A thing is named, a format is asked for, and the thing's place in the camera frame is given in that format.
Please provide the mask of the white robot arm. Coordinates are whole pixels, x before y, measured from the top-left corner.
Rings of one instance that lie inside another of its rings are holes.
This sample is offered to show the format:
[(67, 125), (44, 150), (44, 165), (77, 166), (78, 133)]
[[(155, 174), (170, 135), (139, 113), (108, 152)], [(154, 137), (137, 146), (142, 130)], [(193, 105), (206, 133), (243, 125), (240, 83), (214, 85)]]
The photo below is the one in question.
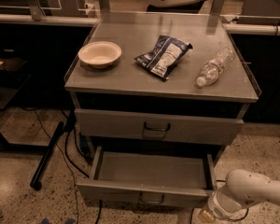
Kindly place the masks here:
[(227, 173), (225, 184), (209, 197), (198, 218), (203, 223), (227, 220), (240, 210), (265, 202), (280, 206), (280, 181), (235, 169)]

